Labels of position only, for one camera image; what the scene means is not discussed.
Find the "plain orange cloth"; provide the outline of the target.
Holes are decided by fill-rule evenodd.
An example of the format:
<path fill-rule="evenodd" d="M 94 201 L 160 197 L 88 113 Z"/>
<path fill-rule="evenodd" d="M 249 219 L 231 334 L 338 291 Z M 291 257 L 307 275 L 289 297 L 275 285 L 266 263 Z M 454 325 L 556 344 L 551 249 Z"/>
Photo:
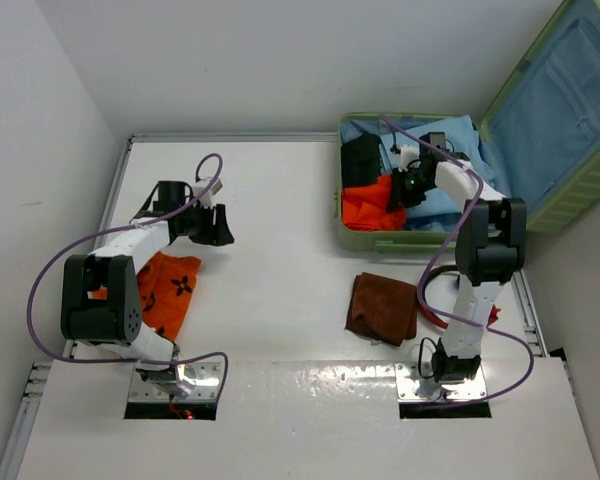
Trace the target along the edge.
<path fill-rule="evenodd" d="M 374 184 L 344 188 L 341 195 L 341 220 L 350 230 L 397 231 L 407 221 L 407 210 L 388 211 L 392 181 L 390 175 L 377 177 Z"/>

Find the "black pouch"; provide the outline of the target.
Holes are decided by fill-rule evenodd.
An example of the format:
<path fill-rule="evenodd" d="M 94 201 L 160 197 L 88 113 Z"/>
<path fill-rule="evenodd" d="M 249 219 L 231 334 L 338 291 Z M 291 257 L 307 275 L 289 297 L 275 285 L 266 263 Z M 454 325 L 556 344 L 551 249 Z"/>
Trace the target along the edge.
<path fill-rule="evenodd" d="M 341 180 L 344 188 L 366 187 L 381 175 L 380 137 L 365 133 L 341 146 Z"/>

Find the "light blue garment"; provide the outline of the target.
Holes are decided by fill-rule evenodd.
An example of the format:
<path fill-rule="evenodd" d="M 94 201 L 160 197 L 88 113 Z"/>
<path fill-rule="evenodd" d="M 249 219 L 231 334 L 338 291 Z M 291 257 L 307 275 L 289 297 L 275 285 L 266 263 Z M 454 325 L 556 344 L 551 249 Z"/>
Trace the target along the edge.
<path fill-rule="evenodd" d="M 428 118 L 403 116 L 401 118 L 394 117 L 393 121 L 415 137 L 421 137 L 430 131 L 444 132 L 446 145 L 451 147 L 454 152 L 464 153 L 471 161 L 474 170 L 491 187 L 495 186 L 496 174 L 482 158 L 479 151 L 480 135 L 470 116 Z M 382 121 L 379 122 L 379 127 L 384 171 L 389 173 L 392 169 L 400 166 L 400 157 L 398 154 L 390 152 L 394 144 L 391 129 Z M 408 220 L 432 219 L 440 215 L 450 216 L 459 213 L 460 210 L 454 201 L 444 191 L 436 188 L 426 193 L 426 200 L 423 203 L 409 208 Z"/>

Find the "orange black patterned cloth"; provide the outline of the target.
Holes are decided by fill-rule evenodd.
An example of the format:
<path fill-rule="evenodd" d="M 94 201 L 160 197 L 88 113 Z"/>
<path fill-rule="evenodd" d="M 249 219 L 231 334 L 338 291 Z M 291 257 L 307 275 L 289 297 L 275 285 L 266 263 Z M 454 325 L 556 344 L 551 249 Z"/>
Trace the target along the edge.
<path fill-rule="evenodd" d="M 135 268 L 130 255 L 91 255 L 85 260 L 86 312 L 93 341 L 129 345 L 144 333 L 170 342 L 185 320 L 201 261 L 157 253 Z"/>

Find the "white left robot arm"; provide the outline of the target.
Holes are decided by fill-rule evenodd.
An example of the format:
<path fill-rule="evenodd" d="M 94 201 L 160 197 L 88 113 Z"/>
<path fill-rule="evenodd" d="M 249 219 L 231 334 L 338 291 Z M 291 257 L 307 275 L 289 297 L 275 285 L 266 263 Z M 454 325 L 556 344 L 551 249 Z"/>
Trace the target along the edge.
<path fill-rule="evenodd" d="M 165 248 L 180 237 L 221 247 L 234 238 L 219 180 L 160 181 L 134 217 L 135 227 L 88 255 L 64 263 L 61 332 L 68 340 L 136 359 L 141 378 L 165 387 L 185 380 L 176 337 L 202 265 Z"/>

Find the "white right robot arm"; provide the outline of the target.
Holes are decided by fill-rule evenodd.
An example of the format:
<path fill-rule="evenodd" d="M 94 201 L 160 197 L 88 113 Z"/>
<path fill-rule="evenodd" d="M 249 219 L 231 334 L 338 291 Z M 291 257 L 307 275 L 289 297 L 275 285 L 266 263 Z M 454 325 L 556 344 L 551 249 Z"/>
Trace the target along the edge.
<path fill-rule="evenodd" d="M 399 164 L 391 172 L 388 207 L 415 207 L 439 188 L 461 210 L 453 227 L 459 291 L 448 327 L 432 356 L 438 383 L 472 379 L 481 363 L 481 341 L 495 300 L 524 264 L 527 207 L 488 185 L 468 157 L 446 149 L 446 136 L 433 132 L 417 148 L 393 144 Z"/>

